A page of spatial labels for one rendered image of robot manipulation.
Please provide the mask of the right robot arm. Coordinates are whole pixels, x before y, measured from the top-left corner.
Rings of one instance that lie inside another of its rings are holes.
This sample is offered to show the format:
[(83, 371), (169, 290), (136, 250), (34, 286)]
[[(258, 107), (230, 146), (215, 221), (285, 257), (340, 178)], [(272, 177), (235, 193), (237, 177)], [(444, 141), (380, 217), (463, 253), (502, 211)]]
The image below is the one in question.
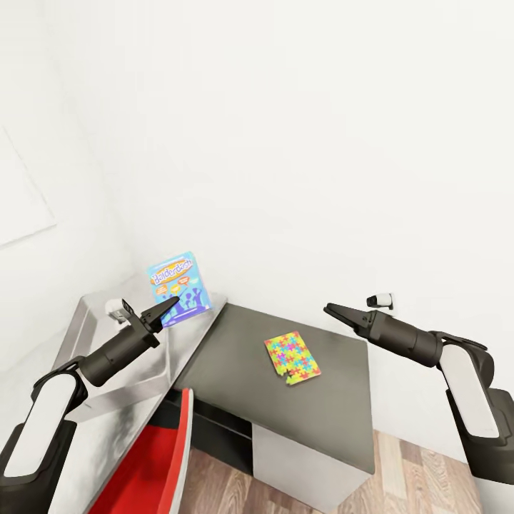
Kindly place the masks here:
[(328, 303), (323, 310), (357, 337), (387, 351), (438, 368), (475, 483), (482, 514), (514, 514), (514, 400), (490, 388), (493, 357), (479, 342), (399, 321), (397, 293), (367, 297), (375, 311)]

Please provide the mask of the board game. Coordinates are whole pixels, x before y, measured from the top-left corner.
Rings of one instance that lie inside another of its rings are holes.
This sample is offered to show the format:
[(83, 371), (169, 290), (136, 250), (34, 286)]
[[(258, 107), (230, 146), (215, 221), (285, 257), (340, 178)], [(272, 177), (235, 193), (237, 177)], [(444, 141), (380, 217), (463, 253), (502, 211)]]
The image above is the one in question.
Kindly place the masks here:
[(180, 298), (160, 318), (164, 328), (213, 309), (192, 251), (148, 266), (146, 270), (156, 305), (174, 296)]

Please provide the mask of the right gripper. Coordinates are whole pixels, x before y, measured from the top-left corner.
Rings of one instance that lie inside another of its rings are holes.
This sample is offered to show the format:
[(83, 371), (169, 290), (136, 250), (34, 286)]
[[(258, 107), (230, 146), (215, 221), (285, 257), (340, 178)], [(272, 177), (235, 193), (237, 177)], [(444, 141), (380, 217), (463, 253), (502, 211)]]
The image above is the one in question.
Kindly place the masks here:
[(350, 326), (354, 333), (358, 333), (357, 337), (361, 337), (361, 340), (368, 340), (371, 344), (404, 358), (410, 355), (416, 345), (415, 326), (387, 316), (379, 310), (358, 311), (335, 303), (328, 303), (323, 310), (341, 323)]

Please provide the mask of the jigsaw puzzle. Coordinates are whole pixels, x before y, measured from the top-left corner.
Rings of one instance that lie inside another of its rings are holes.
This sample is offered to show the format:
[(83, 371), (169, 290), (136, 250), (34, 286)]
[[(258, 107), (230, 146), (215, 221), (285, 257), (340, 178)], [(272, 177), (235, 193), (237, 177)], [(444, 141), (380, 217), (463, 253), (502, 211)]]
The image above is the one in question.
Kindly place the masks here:
[(265, 344), (277, 373), (283, 376), (290, 371), (291, 377), (286, 381), (287, 384), (294, 385), (321, 374), (297, 332), (267, 339)]

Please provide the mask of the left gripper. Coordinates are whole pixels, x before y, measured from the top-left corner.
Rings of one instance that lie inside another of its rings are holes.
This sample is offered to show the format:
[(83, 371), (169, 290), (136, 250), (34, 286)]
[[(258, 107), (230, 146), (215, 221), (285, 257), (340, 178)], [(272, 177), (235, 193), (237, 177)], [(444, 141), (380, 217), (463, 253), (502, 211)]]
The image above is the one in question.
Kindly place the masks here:
[(116, 369), (123, 370), (150, 347), (157, 348), (160, 345), (154, 335), (163, 330), (160, 318), (179, 301), (179, 296), (174, 296), (143, 311), (140, 318), (136, 314), (132, 315), (128, 318), (131, 325), (101, 346)]

